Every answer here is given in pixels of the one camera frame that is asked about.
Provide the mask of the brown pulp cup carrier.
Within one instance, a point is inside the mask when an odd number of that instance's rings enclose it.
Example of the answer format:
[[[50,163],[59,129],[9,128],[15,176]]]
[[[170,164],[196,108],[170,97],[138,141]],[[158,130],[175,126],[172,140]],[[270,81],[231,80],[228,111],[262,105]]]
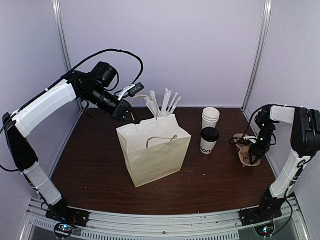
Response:
[[[249,150],[252,144],[235,144],[238,150],[238,156],[242,166],[245,167],[255,167],[249,165]]]

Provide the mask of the brown paper bag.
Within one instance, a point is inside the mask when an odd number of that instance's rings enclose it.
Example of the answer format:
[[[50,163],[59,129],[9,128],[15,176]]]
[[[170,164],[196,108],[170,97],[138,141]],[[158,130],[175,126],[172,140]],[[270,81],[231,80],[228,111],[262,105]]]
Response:
[[[136,188],[181,170],[192,136],[177,122],[176,115],[154,118],[116,129],[125,165]]]

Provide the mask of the single white paper cup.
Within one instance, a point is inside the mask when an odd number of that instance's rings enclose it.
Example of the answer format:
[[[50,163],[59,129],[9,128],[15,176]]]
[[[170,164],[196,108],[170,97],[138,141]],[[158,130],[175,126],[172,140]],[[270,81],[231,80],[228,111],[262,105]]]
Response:
[[[207,141],[204,138],[200,139],[200,152],[205,155],[209,155],[212,153],[215,148],[217,140],[215,141]]]

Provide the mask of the single black cup lid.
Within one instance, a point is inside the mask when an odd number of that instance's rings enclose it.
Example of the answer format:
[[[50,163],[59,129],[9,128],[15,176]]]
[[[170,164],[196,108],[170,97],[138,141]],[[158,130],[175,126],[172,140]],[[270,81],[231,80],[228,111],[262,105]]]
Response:
[[[213,143],[219,140],[220,133],[214,127],[205,127],[201,130],[201,138],[207,142]]]

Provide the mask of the stack of white paper cups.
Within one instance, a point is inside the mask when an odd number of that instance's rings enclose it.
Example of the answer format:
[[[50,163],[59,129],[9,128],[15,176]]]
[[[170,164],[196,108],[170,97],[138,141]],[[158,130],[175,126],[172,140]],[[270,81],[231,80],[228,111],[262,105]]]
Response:
[[[202,129],[215,128],[220,119],[220,111],[214,107],[206,107],[202,111]]]

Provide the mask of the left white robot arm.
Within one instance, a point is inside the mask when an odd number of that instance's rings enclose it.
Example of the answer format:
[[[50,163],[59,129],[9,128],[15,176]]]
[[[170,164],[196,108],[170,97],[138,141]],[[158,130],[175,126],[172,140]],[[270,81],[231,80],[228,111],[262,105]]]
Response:
[[[132,83],[119,96],[113,95],[108,86],[118,76],[117,70],[106,62],[99,62],[89,73],[71,71],[29,103],[12,114],[6,113],[2,118],[2,130],[17,170],[29,180],[46,203],[53,207],[53,215],[61,222],[69,221],[72,211],[41,167],[27,138],[45,119],[77,99],[97,106],[118,122],[138,124],[140,121],[137,117],[127,118],[133,111],[125,96],[134,97],[144,86],[140,82]]]

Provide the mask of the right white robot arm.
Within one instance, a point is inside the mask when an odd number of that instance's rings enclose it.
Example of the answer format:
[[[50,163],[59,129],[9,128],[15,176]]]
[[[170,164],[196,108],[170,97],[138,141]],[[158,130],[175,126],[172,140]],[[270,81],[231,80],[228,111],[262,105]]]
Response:
[[[275,124],[292,126],[289,157],[280,175],[261,197],[256,210],[258,219],[266,221],[276,208],[283,205],[304,168],[320,151],[320,112],[305,107],[268,104],[257,109],[251,118],[260,129],[255,143],[249,147],[251,165],[270,150]]]

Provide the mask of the bundle of wrapped white straws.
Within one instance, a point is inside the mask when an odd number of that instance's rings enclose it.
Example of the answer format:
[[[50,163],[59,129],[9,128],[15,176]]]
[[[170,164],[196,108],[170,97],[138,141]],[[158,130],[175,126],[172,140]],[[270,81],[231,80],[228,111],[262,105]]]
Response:
[[[149,96],[145,96],[145,105],[151,114],[156,117],[168,117],[175,113],[182,97],[178,92],[173,93],[172,90],[165,89],[162,100],[157,100],[154,90],[149,91]]]

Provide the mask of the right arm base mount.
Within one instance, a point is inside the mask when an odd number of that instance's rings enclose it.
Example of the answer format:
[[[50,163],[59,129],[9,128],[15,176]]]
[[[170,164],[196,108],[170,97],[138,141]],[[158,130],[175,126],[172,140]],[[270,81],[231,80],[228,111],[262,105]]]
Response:
[[[282,216],[282,211],[267,209],[262,212],[259,207],[254,207],[241,208],[238,214],[243,227],[254,225],[254,231],[259,237],[268,238],[276,232],[275,219]]]

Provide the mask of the right aluminium frame post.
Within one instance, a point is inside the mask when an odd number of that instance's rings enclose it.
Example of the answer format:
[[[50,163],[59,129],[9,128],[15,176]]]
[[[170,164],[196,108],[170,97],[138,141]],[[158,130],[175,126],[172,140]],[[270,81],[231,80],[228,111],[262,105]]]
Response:
[[[263,9],[263,14],[262,14],[257,49],[256,49],[253,67],[252,67],[252,71],[251,71],[251,75],[250,75],[250,79],[249,79],[249,84],[248,84],[245,98],[244,98],[242,108],[241,108],[243,112],[245,112],[248,108],[251,96],[254,91],[254,86],[255,86],[255,83],[256,83],[256,80],[258,77],[259,69],[261,66],[264,48],[265,48],[265,45],[267,42],[269,28],[270,28],[270,22],[271,22],[271,17],[272,17],[272,5],[273,5],[272,0],[265,0],[264,1],[264,9]]]

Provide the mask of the aluminium frame post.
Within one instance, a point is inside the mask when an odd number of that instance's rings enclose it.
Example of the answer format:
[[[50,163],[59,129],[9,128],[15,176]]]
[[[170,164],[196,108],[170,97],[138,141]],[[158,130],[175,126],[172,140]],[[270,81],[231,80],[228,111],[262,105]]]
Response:
[[[259,69],[261,66],[264,48],[265,48],[265,45],[267,42],[269,28],[270,28],[270,22],[271,22],[271,17],[272,17],[272,5],[273,5],[272,0],[265,0],[264,1],[264,9],[263,9],[263,14],[262,14],[257,49],[256,49],[253,67],[252,67],[252,71],[251,71],[251,75],[250,75],[250,79],[249,79],[249,84],[248,84],[245,98],[244,98],[242,108],[241,108],[243,112],[245,112],[248,108],[251,96],[254,91],[254,86],[255,86],[255,83],[256,83],[256,80],[258,77]]]
[[[53,13],[55,17],[56,26],[57,26],[57,31],[59,35],[60,46],[62,50],[63,62],[65,65],[66,71],[68,72],[69,70],[71,70],[72,66],[71,66],[71,60],[70,60],[70,55],[67,47],[65,30],[64,30],[61,3],[59,0],[52,0],[52,6],[53,6]]]

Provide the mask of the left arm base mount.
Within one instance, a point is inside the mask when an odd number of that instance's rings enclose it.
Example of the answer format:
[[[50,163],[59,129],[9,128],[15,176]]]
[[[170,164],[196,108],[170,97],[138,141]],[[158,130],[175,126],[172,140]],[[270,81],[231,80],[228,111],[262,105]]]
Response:
[[[46,212],[45,217],[56,221],[53,233],[60,239],[66,239],[74,234],[80,234],[80,227],[86,227],[89,220],[90,213],[85,210],[75,208],[68,208],[67,215],[59,217],[51,210]]]

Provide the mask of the left aluminium frame post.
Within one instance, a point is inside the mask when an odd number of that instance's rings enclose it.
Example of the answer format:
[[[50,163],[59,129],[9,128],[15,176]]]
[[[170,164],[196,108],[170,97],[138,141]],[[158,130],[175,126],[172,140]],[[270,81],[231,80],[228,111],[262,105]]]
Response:
[[[70,55],[67,47],[65,30],[64,30],[61,3],[59,0],[52,0],[52,6],[53,6],[53,13],[55,17],[56,26],[57,26],[57,31],[59,35],[60,46],[62,50],[63,62],[65,65],[66,71],[68,72],[69,70],[71,70],[72,66],[71,66],[71,60],[70,60]]]

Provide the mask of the aluminium front rail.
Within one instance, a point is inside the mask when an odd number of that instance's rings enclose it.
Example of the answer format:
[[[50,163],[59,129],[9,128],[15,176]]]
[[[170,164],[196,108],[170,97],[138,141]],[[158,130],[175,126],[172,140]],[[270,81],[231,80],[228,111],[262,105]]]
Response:
[[[130,215],[89,211],[86,227],[66,240],[310,240],[301,212],[294,206],[290,222],[272,237],[259,236],[259,225],[244,226],[238,211],[182,215]],[[56,221],[29,206],[19,240],[61,240]]]

